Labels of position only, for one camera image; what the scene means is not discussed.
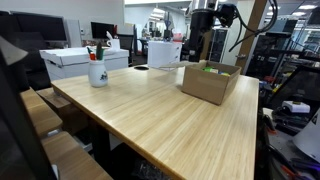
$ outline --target light wood tabletop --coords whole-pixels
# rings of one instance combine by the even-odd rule
[[[52,164],[58,166],[60,179],[112,179],[66,132],[42,140]]]
[[[40,137],[61,128],[62,120],[33,90],[20,93],[33,126]]]
[[[174,179],[253,179],[258,80],[240,76],[216,106],[181,92],[183,74],[127,68],[102,88],[87,76],[52,86]]]

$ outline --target white container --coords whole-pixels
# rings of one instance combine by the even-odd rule
[[[102,87],[108,83],[108,74],[104,61],[90,61],[89,82],[93,87]]]
[[[149,41],[148,66],[159,68],[162,65],[180,62],[182,43]]]

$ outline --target green object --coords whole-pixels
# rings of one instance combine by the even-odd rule
[[[206,71],[206,72],[211,72],[211,69],[213,69],[213,68],[212,68],[212,67],[205,67],[205,68],[203,68],[203,70]]]
[[[103,57],[103,50],[102,50],[101,42],[99,42],[96,50],[96,59],[100,61],[102,60],[102,57]]]

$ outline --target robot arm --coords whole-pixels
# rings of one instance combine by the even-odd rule
[[[199,62],[203,46],[204,33],[214,26],[215,18],[218,18],[223,27],[230,27],[235,18],[235,6],[221,5],[217,10],[218,0],[193,0],[185,16],[191,16],[189,61]]]
[[[269,0],[269,2],[273,9],[273,17],[270,23],[262,29],[252,30],[243,22],[235,5],[223,4],[218,7],[218,0],[193,0],[185,12],[185,16],[191,16],[189,61],[199,62],[204,42],[203,35],[204,33],[210,31],[212,26],[214,26],[215,18],[218,18],[221,26],[223,27],[230,27],[233,23],[233,20],[236,18],[239,18],[240,20],[241,26],[238,39],[236,40],[235,45],[229,51],[249,37],[257,36],[259,33],[266,32],[271,29],[278,15],[278,5],[276,0]],[[251,31],[252,34],[239,41],[242,26]]]

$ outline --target black cable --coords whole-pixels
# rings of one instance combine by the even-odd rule
[[[241,36],[241,33],[242,33],[242,24],[240,23],[240,30],[239,30],[239,34],[238,34],[238,37],[237,37],[237,40],[236,40],[235,44],[239,41],[240,36]]]
[[[275,22],[276,22],[276,20],[277,20],[277,16],[278,16],[278,3],[277,3],[277,0],[273,0],[273,3],[271,2],[271,0],[269,0],[269,3],[270,3],[270,5],[271,5],[271,7],[272,7],[273,16],[272,16],[272,18],[271,18],[271,20],[270,20],[270,22],[269,22],[269,24],[268,24],[267,26],[265,26],[265,27],[262,28],[262,29],[258,29],[258,30],[256,30],[256,31],[250,29],[250,28],[244,23],[241,15],[240,15],[240,13],[239,13],[238,8],[235,7],[236,14],[237,14],[237,16],[238,16],[238,18],[239,18],[239,21],[240,21],[240,25],[244,26],[248,31],[251,31],[252,34],[246,36],[245,38],[243,38],[243,39],[240,40],[240,41],[236,41],[235,44],[229,49],[229,52],[231,52],[237,45],[239,45],[239,44],[242,43],[243,41],[249,39],[251,36],[257,36],[258,34],[260,34],[260,33],[262,33],[262,32],[266,32],[266,31],[270,30],[270,29],[273,27],[273,25],[275,24]]]

